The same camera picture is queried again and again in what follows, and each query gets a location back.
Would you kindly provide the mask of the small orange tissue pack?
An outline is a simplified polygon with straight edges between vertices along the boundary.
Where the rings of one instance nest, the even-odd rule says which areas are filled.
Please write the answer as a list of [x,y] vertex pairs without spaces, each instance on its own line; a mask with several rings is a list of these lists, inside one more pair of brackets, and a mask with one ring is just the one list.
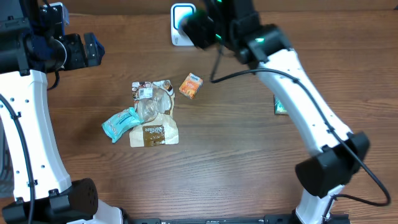
[[179,92],[184,96],[193,99],[198,90],[201,88],[202,84],[203,80],[200,77],[194,75],[193,73],[189,73],[189,75],[180,85]]

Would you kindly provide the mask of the teal wet wipes pack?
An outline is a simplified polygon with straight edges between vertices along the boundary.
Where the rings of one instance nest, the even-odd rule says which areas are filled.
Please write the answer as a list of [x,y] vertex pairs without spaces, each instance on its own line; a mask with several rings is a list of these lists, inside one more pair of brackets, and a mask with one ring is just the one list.
[[104,133],[111,139],[111,142],[116,143],[126,131],[143,122],[144,120],[139,117],[135,109],[129,107],[110,117],[101,127]]

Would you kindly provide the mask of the beige brown snack bag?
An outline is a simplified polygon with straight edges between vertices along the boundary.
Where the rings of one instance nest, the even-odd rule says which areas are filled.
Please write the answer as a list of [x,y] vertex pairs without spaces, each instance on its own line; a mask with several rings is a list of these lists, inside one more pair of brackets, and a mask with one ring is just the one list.
[[175,93],[170,80],[132,83],[134,109],[143,123],[129,133],[131,147],[179,143],[174,120]]

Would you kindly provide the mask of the small teal tissue pack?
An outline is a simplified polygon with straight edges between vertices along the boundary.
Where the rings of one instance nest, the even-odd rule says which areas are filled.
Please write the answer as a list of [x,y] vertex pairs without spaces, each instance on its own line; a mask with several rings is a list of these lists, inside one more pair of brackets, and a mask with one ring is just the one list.
[[274,114],[275,115],[288,115],[287,110],[284,108],[281,101],[274,95]]

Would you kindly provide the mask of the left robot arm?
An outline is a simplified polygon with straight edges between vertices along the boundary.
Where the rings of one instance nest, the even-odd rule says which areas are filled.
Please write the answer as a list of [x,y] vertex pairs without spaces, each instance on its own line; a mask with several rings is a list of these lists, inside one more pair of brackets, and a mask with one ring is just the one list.
[[92,33],[66,34],[68,23],[59,2],[1,2],[1,121],[14,172],[6,223],[126,223],[91,179],[71,180],[58,152],[47,75],[98,66],[105,53]]

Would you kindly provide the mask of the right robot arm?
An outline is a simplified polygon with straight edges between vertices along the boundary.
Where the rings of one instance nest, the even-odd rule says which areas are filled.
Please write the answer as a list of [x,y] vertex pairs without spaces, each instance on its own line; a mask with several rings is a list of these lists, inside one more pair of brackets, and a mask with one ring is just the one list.
[[296,125],[309,158],[295,166],[303,186],[291,215],[267,215],[266,223],[348,223],[331,207],[361,167],[369,139],[353,133],[330,109],[303,69],[287,36],[275,24],[261,24],[251,1],[207,1],[179,22],[194,46],[218,43],[232,50],[281,101]]

